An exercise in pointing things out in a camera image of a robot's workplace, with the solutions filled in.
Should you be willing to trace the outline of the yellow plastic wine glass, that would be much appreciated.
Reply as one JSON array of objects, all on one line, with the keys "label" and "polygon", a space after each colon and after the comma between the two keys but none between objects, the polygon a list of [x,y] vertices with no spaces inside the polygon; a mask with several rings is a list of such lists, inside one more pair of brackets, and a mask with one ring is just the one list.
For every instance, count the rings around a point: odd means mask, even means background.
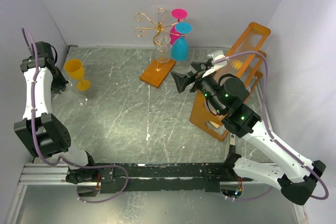
[{"label": "yellow plastic wine glass", "polygon": [[85,79],[85,69],[79,59],[70,59],[64,65],[66,73],[77,81],[79,91],[87,91],[90,88],[90,81]]}]

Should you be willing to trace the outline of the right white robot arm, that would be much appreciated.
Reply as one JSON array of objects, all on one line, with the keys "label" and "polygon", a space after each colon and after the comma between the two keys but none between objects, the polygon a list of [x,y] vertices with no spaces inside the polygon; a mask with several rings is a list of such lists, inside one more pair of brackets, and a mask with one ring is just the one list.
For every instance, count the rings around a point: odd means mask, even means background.
[{"label": "right white robot arm", "polygon": [[237,177],[257,180],[278,189],[285,198],[300,206],[313,198],[317,184],[323,183],[321,176],[326,165],[299,154],[271,131],[265,116],[244,103],[249,92],[237,76],[227,73],[216,80],[214,73],[206,74],[201,63],[196,63],[196,66],[197,72],[181,74],[172,71],[178,92],[183,92],[191,84],[191,92],[199,91],[216,114],[223,116],[221,123],[225,129],[257,147],[276,164],[272,168],[230,154],[229,164],[223,167],[223,176],[230,181]]}]

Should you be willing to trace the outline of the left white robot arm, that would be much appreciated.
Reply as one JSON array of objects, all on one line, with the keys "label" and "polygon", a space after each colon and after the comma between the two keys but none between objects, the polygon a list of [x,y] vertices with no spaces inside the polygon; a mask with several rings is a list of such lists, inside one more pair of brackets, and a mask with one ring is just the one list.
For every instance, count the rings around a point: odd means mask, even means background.
[{"label": "left white robot arm", "polygon": [[14,124],[14,132],[29,153],[46,164],[54,166],[65,159],[67,182],[92,182],[98,177],[92,156],[72,146],[69,131],[52,113],[53,95],[64,92],[69,83],[56,61],[56,49],[43,41],[32,46],[32,55],[22,61],[20,69],[26,81],[26,108],[23,119]]}]

